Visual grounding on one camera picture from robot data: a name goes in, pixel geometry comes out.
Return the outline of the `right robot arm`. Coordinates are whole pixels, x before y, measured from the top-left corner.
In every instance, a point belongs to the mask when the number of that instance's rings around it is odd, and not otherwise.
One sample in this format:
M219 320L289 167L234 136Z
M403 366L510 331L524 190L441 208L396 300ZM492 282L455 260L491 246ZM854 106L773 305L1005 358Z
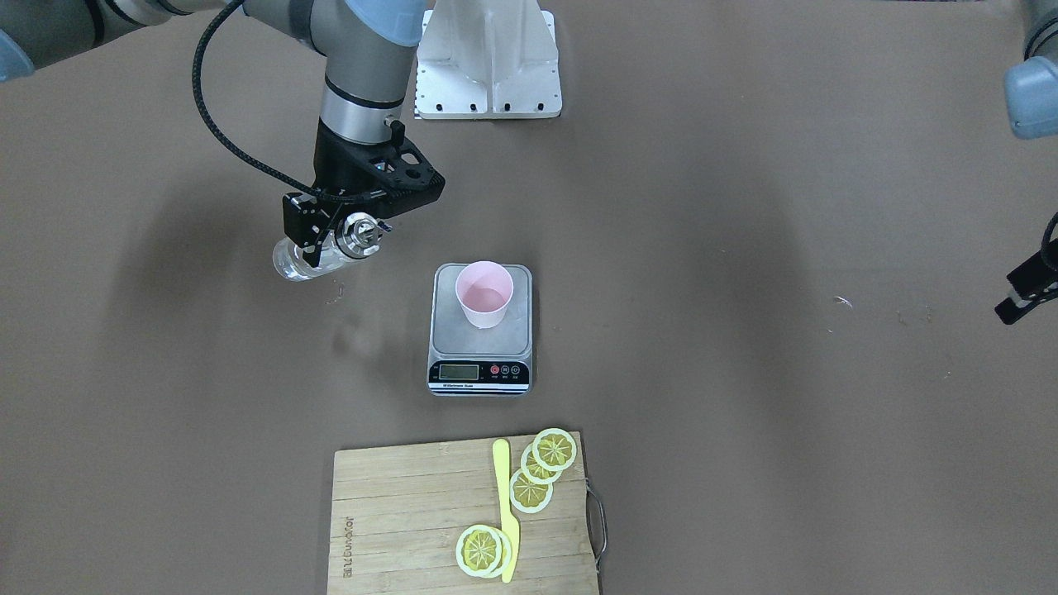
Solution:
M303 282L368 259L387 220L434 203L445 178L407 138L401 120L422 38L423 1L4 1L2 79L26 78L125 34L215 10L191 65L193 98L207 129L253 169L288 185L274 267ZM242 12L325 60L313 157L302 183L255 159L220 131L202 92L212 38Z

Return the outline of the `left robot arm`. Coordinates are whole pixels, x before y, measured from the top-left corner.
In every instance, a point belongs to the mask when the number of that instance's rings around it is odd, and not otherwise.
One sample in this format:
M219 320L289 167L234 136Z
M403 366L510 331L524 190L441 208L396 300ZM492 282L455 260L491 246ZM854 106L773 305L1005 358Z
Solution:
M1020 140L1057 132L1057 2L1024 1L1025 37L1022 64L1004 75L1009 127ZM1032 309L1056 300L1056 220L1051 215L1037 251L1008 274L1008 298L995 306L995 315L1013 325Z

